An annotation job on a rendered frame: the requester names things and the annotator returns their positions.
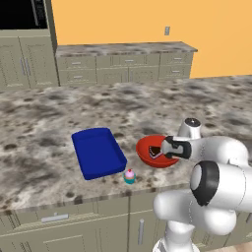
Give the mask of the black built-in oven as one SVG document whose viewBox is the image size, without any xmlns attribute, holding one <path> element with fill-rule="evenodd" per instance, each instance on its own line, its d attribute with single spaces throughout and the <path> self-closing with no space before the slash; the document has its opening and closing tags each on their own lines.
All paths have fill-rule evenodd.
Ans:
<svg viewBox="0 0 252 252">
<path fill-rule="evenodd" d="M 43 0 L 0 0 L 0 30 L 46 28 Z"/>
</svg>

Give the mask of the beige cupboard run, marble top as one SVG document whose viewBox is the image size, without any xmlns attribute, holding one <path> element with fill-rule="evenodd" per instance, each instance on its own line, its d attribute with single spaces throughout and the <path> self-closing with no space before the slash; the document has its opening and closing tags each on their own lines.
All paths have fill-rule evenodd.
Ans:
<svg viewBox="0 0 252 252">
<path fill-rule="evenodd" d="M 61 86 L 189 79 L 197 49 L 182 42 L 61 45 Z"/>
</svg>

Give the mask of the pink cupcake in teal cup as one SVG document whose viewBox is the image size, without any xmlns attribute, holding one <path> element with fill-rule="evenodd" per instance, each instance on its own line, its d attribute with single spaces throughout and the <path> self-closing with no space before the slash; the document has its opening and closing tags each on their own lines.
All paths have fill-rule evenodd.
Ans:
<svg viewBox="0 0 252 252">
<path fill-rule="evenodd" d="M 124 181 L 128 184 L 133 184 L 136 179 L 136 174 L 132 169 L 127 169 L 123 175 Z"/>
</svg>

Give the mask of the narrow beige cupboard door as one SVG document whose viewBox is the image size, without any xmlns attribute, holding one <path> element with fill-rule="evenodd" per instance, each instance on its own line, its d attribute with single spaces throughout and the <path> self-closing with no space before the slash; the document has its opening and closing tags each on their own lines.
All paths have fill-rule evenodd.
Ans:
<svg viewBox="0 0 252 252">
<path fill-rule="evenodd" d="M 138 245 L 139 220 L 144 219 L 143 244 Z M 152 252 L 154 247 L 156 217 L 153 211 L 142 211 L 130 215 L 129 252 Z"/>
</svg>

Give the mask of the wide beige cupboard door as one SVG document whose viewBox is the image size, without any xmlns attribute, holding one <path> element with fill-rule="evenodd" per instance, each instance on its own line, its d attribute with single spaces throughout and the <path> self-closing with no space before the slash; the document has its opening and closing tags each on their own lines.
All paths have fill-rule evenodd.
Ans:
<svg viewBox="0 0 252 252">
<path fill-rule="evenodd" d="M 92 222 L 0 235 L 0 252 L 127 252 L 126 232 Z"/>
</svg>

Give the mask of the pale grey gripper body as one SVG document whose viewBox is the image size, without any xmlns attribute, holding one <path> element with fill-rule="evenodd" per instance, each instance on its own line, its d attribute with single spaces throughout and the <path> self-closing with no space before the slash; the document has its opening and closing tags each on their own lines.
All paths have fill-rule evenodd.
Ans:
<svg viewBox="0 0 252 252">
<path fill-rule="evenodd" d="M 175 140 L 173 136 L 165 137 L 160 149 L 166 158 L 188 159 L 192 154 L 192 147 L 189 142 Z"/>
</svg>

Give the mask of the beige drawer front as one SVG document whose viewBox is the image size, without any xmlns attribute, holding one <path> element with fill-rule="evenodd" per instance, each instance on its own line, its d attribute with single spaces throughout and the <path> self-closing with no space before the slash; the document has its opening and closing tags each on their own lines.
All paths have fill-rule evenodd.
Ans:
<svg viewBox="0 0 252 252">
<path fill-rule="evenodd" d="M 51 217 L 54 213 L 58 215 L 69 214 L 70 218 L 74 218 L 80 215 L 89 215 L 95 212 L 94 204 L 92 202 L 81 205 L 68 205 L 62 207 L 53 207 L 47 209 L 40 209 L 37 211 L 31 211 L 26 213 L 17 213 L 18 224 L 20 226 L 36 224 L 36 223 L 48 223 L 41 222 L 42 218 Z"/>
</svg>

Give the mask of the red bowl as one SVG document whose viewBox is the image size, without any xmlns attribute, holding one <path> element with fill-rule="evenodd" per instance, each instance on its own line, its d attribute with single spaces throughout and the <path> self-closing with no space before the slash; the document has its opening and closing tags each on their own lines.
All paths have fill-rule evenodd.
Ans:
<svg viewBox="0 0 252 252">
<path fill-rule="evenodd" d="M 136 152 L 139 158 L 145 164 L 156 168 L 165 168 L 176 164 L 178 158 L 166 158 L 164 155 L 160 155 L 157 158 L 151 158 L 149 153 L 150 146 L 160 147 L 163 140 L 163 135 L 149 135 L 140 139 L 136 145 Z"/>
</svg>

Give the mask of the blue rectangular tray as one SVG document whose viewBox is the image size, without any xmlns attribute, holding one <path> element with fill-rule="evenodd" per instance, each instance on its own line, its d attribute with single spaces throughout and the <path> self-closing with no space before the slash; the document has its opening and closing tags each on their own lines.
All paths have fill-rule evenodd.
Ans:
<svg viewBox="0 0 252 252">
<path fill-rule="evenodd" d="M 91 128 L 72 135 L 72 141 L 86 180 L 122 172 L 127 158 L 109 128 Z"/>
</svg>

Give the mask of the tall beige cupboard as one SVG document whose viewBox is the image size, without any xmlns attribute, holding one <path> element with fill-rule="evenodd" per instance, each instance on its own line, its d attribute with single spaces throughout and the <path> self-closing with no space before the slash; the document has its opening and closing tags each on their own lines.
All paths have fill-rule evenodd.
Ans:
<svg viewBox="0 0 252 252">
<path fill-rule="evenodd" d="M 46 29 L 0 30 L 0 92 L 57 87 L 57 37 L 51 0 Z"/>
</svg>

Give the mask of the dark cake slice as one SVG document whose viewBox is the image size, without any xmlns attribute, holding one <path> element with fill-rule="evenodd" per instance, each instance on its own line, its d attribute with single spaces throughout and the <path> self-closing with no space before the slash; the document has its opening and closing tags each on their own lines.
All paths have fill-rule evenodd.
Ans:
<svg viewBox="0 0 252 252">
<path fill-rule="evenodd" d="M 152 159 L 156 159 L 162 155 L 161 147 L 149 146 L 149 155 Z"/>
</svg>

